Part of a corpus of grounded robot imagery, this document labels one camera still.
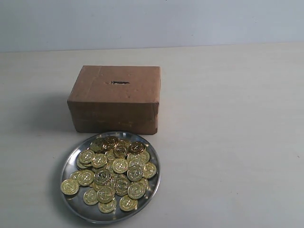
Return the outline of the gold coin lower left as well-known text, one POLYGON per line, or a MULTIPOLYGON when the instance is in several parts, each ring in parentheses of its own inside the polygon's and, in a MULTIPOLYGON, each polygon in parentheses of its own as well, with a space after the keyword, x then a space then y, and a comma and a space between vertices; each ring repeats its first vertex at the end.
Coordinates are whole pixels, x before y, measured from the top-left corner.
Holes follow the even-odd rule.
POLYGON ((97 192, 94 189, 88 189, 83 195, 83 201, 89 206, 97 204, 97 192))

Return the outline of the gold coin top left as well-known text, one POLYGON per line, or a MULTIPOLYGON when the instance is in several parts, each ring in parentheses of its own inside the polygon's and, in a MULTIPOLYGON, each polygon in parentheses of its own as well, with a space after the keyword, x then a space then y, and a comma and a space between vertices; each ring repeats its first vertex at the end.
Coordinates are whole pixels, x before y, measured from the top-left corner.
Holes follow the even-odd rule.
POLYGON ((103 153, 105 150, 104 140, 102 138, 97 138, 90 143, 89 149, 95 153, 103 153))

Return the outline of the gold coin right centre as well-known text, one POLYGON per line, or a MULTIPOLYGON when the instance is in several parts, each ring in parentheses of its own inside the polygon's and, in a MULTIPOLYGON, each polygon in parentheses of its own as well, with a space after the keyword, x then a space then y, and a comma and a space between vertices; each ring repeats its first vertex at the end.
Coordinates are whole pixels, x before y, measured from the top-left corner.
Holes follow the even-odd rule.
POLYGON ((129 167, 127 177, 130 181, 139 181, 143 177, 143 168, 139 165, 129 167))

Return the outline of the round steel plate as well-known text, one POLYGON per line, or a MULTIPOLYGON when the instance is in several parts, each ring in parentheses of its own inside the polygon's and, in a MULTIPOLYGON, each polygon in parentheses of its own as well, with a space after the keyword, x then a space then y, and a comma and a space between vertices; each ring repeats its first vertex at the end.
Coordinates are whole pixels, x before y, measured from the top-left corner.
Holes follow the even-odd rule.
POLYGON ((160 184, 160 178, 161 178, 161 167, 160 167, 160 161, 159 156, 155 150, 155 148, 143 137, 128 133, 128 132, 105 132, 101 134, 94 135, 83 142, 81 142, 78 146, 76 146, 72 151, 70 152, 69 156, 67 157, 66 161, 63 164, 62 171, 61 171, 61 181, 66 180, 72 172, 77 170, 76 165, 76 157, 78 154, 84 150, 89 148, 90 143, 99 137, 107 137, 107 136, 117 136, 119 138, 123 138, 130 141, 141 141, 145 144, 147 147, 147 152, 150 153, 150 161, 156 165, 157 172, 154 177, 152 177, 149 181, 149 188, 145 195, 138 200, 138 206, 136 209, 126 212, 122 211, 120 208, 116 209, 115 211, 111 213, 102 213, 99 211, 97 206, 89 206, 86 205, 83 201, 83 194, 88 189, 88 187, 80 187, 80 190, 77 194, 68 196, 65 194, 61 194, 61 197, 66 204, 66 206, 69 208, 69 210, 79 216, 80 218, 84 219, 87 222, 94 223, 94 224, 113 224, 115 222, 121 222, 123 220, 129 219, 135 214, 139 213, 142 209, 144 209, 149 202, 154 197, 159 184, 160 184))

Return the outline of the gold coin far left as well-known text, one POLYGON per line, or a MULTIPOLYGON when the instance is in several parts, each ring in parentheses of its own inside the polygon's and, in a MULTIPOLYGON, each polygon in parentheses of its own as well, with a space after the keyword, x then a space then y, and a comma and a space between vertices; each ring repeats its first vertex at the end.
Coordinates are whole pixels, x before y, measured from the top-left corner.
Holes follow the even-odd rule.
POLYGON ((79 184, 74 179, 67 179, 61 183, 60 190, 65 195, 74 195, 79 190, 79 184))

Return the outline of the gold coin dark right top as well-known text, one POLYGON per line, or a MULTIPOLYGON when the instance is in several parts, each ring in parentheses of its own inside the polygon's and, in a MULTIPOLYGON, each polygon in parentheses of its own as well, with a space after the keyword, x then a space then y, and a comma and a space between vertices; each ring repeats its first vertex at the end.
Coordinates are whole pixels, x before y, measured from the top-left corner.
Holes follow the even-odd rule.
POLYGON ((130 145, 128 147, 129 153, 132 153, 132 154, 140 154, 144 151, 144 149, 145 149, 145 145, 139 141, 130 143, 130 145))

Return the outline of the gold coin middle left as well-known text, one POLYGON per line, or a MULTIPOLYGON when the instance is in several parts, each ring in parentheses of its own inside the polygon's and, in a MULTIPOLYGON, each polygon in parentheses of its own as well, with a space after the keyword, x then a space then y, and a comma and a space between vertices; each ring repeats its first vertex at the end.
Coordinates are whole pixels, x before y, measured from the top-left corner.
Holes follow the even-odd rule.
POLYGON ((110 171, 106 168, 97 169, 94 174, 94 182, 97 185, 105 185, 110 179, 110 171))

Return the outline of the gold coin lower right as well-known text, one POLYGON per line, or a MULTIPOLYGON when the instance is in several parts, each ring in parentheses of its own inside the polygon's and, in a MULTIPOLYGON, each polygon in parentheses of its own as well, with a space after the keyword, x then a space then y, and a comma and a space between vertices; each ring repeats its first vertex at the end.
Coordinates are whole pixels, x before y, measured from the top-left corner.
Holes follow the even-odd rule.
POLYGON ((140 182, 133 182, 128 187, 128 196, 133 199, 139 199, 145 194, 146 188, 140 182))

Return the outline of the gold coin left upper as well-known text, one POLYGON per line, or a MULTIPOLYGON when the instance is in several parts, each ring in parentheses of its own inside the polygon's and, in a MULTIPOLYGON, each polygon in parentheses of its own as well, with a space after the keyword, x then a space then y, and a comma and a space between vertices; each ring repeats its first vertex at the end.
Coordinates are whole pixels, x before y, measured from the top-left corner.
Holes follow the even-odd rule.
POLYGON ((78 159, 79 159, 79 162, 82 164, 89 164, 92 162, 94 157, 95 157, 94 151, 84 150, 84 151, 80 152, 78 159))

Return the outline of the gold coin far right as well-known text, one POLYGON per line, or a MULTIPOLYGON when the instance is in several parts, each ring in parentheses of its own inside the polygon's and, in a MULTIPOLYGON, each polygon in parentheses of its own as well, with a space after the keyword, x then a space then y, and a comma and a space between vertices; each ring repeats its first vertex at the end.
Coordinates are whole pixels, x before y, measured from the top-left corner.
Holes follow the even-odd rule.
POLYGON ((143 177, 146 179, 152 178, 157 172, 155 164, 147 162, 143 168, 143 177))

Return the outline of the gold coin bottom right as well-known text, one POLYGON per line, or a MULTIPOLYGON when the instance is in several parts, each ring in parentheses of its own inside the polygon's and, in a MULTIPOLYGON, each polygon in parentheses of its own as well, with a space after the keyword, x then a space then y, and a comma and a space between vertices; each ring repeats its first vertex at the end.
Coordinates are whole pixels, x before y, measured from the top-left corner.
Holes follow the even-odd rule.
POLYGON ((119 207, 122 211, 128 212, 137 209, 138 200, 130 198, 128 195, 121 197, 119 207))

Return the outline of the brown cardboard slotted box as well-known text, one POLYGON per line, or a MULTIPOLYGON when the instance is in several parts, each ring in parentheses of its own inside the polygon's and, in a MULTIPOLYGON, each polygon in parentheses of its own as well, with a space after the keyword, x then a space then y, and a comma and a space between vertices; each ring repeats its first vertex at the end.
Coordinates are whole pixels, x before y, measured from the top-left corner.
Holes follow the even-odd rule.
POLYGON ((83 66, 67 99, 79 133, 158 131, 159 66, 83 66))

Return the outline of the gold coin dark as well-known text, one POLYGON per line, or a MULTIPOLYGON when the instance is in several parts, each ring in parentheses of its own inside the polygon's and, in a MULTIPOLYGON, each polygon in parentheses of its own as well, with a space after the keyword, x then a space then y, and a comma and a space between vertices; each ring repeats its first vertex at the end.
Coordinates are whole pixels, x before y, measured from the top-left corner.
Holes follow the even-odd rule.
POLYGON ((112 150, 115 148, 119 143, 119 138, 116 136, 107 136, 103 138, 104 142, 104 149, 105 150, 112 150))
POLYGON ((144 151, 144 149, 145 149, 145 145, 139 141, 130 143, 130 145, 128 147, 129 153, 132 153, 132 154, 140 154, 144 151))

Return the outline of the gold coin lower centre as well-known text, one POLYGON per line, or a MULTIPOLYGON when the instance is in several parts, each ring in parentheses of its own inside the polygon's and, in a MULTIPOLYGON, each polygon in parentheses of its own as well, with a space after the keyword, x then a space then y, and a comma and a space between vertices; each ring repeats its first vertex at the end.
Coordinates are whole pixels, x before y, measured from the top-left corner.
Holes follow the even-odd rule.
POLYGON ((97 191, 97 199, 100 203, 106 204, 115 197, 115 191, 112 186, 104 185, 97 191))

